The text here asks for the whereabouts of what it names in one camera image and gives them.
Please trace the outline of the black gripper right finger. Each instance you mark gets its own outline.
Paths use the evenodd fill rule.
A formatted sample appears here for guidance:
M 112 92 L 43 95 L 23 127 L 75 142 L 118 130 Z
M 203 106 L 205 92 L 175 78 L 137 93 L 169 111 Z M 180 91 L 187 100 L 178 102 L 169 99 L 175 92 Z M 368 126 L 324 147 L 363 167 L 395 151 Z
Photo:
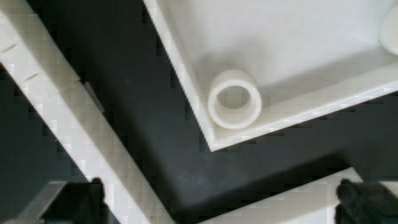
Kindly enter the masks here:
M 398 224 L 398 181 L 343 179 L 336 196 L 334 224 Z

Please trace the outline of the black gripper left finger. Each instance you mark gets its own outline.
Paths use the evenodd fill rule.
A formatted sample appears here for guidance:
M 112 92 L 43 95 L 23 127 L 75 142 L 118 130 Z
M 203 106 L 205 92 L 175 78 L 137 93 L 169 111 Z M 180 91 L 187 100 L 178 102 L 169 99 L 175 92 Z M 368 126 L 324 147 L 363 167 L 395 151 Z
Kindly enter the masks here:
M 23 210 L 23 224 L 107 223 L 102 179 L 95 178 L 89 182 L 52 181 Z

